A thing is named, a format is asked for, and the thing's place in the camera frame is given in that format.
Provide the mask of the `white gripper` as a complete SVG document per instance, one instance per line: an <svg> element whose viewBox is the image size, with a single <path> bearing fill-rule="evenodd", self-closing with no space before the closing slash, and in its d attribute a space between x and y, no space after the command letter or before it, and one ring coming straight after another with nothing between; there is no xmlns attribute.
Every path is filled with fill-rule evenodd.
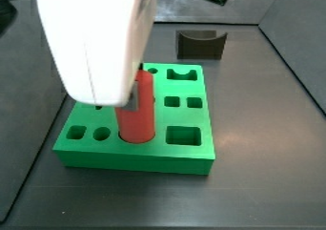
<svg viewBox="0 0 326 230"><path fill-rule="evenodd" d="M37 0L37 6L68 95L85 104L123 106L136 112L135 76L156 0Z"/></svg>

